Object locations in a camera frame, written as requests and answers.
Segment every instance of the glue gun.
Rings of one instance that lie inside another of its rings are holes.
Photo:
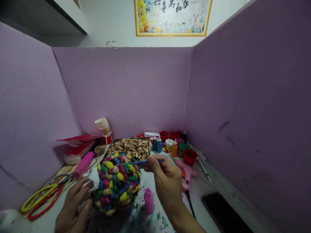
[[[190,179],[191,177],[197,177],[198,171],[193,170],[189,165],[183,163],[180,160],[175,160],[177,166],[179,166],[185,172],[185,179],[183,181],[182,190],[185,192],[190,189]]]

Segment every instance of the black phone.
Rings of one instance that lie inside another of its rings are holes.
[[[253,233],[220,193],[203,196],[202,202],[222,233]]]

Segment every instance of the chinese characters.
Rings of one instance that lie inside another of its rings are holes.
[[[154,1],[154,4],[155,6],[159,6],[161,4],[161,0],[155,0]],[[182,6],[179,5],[179,3],[177,3],[176,5],[176,13],[178,13],[179,11],[182,10],[182,8],[186,8],[187,6],[189,6],[189,1],[188,0],[182,0]],[[174,0],[170,0],[169,1],[169,8],[175,8],[175,3],[174,3]],[[166,9],[166,2],[163,1],[163,4],[162,4],[162,11],[165,12],[165,9]]]

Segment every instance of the tray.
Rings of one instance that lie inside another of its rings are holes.
[[[150,147],[149,147],[149,139],[148,138],[146,138],[146,137],[141,137],[141,138],[125,138],[125,139],[142,139],[142,140],[147,140],[147,143],[148,143],[148,156],[150,156]],[[109,156],[109,155],[111,155],[110,153],[108,153],[108,151],[109,151],[109,149],[111,148],[111,146],[114,144],[114,143],[116,143],[116,142],[118,142],[118,141],[121,141],[122,139],[114,139],[112,142],[111,142],[111,144],[110,144],[110,146],[108,147],[108,150],[107,150],[107,153],[106,153],[106,155],[104,156],[104,158],[106,158],[107,156]]]

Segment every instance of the yellow scissors handle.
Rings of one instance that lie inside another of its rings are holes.
[[[51,192],[53,192],[54,189],[56,189],[58,187],[58,184],[53,184],[53,185],[49,185],[46,186],[42,189],[40,189],[39,191],[37,191],[34,195],[32,195],[22,206],[21,211],[22,213],[27,212],[29,210],[31,210],[33,207],[35,207],[40,201],[42,201],[47,195],[49,195]],[[28,203],[39,193],[41,193],[42,191],[46,190],[46,189],[50,189],[49,191],[46,192],[46,194],[42,197],[40,197],[32,206],[26,208],[26,206],[28,205]]]

